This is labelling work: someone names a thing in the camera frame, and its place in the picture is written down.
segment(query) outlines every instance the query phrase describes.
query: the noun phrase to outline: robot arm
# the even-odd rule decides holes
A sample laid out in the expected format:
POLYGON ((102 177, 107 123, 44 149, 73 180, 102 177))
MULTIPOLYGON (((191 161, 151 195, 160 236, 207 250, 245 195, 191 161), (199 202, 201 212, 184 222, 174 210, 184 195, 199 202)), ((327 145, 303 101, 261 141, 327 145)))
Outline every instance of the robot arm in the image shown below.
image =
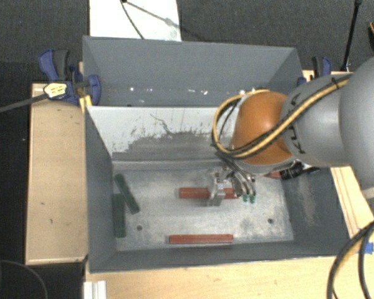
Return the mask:
POLYGON ((298 160, 315 167, 351 165, 374 211, 374 57, 354 74, 328 75, 297 87, 288 97, 254 93, 240 106, 229 149, 216 134, 218 154, 251 174, 298 160))

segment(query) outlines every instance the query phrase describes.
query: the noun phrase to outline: blue clamp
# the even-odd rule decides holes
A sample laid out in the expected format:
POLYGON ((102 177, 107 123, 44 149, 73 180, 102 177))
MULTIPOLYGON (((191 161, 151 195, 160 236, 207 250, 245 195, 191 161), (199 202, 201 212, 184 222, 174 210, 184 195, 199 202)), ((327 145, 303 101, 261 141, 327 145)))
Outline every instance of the blue clamp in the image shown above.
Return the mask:
POLYGON ((67 66, 67 50, 46 50, 39 56, 39 67, 47 75, 49 82, 58 82, 66 84, 67 95, 60 100, 70 104, 79 105, 81 96, 76 93, 78 88, 84 88, 85 94, 92 97, 92 104, 98 105, 101 96, 101 84, 98 75, 88 76, 88 81, 83 82, 83 75, 73 66, 67 66))

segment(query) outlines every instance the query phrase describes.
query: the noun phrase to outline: dark carpet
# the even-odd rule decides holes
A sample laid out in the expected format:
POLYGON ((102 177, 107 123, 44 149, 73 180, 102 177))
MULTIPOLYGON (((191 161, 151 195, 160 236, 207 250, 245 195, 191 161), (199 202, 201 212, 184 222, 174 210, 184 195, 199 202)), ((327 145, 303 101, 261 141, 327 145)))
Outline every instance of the dark carpet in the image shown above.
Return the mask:
MULTIPOLYGON (((354 0, 177 0, 183 40, 296 47, 302 67, 313 55, 342 64, 354 0)), ((353 38, 352 70, 373 53, 367 27, 374 0, 363 0, 353 38)), ((70 62, 82 58, 82 35, 89 33, 89 0, 0 0, 0 105, 30 96, 33 80, 45 79, 37 56, 46 49, 69 49, 70 62)), ((0 115, 0 252, 23 262, 28 108, 0 115)), ((34 268, 49 298, 80 298, 82 265, 34 268)), ((27 271, 3 265, 2 298, 43 298, 27 271)))

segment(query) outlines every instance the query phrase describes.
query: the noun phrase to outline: wooden board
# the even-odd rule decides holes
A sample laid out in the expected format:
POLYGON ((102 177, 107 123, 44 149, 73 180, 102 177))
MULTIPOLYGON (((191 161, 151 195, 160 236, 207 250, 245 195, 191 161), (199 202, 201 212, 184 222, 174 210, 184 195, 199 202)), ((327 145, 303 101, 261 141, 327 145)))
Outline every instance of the wooden board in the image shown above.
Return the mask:
MULTIPOLYGON (((32 96, 43 86, 33 85, 32 96)), ((87 254, 82 112, 44 100, 32 105, 30 126, 26 264, 80 262, 87 254)))
MULTIPOLYGON (((42 85, 33 85, 33 96, 42 85)), ((81 261, 87 253, 82 112, 62 102, 33 104, 26 263, 81 261)), ((332 169, 348 231, 373 219, 351 168, 332 169)), ((337 277, 339 298, 362 298, 357 254, 337 277)), ((107 282, 107 298, 325 298, 333 258, 257 262, 215 267, 87 274, 107 282)), ((374 254, 366 256, 374 298, 374 254)))

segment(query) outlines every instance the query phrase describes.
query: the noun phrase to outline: green block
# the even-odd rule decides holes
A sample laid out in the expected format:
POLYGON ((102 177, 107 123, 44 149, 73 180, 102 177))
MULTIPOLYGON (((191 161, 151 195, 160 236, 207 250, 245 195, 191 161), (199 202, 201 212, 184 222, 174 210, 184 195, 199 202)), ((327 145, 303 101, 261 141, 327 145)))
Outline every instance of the green block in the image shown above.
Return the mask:
POLYGON ((140 211, 140 207, 130 192, 129 187, 126 184, 125 178, 121 174, 117 174, 114 177, 115 183, 118 186, 120 194, 123 196, 127 207, 129 208, 132 214, 136 214, 140 211))
POLYGON ((113 228, 116 238, 126 237, 126 213, 125 201, 121 194, 114 194, 112 199, 113 205, 113 228))

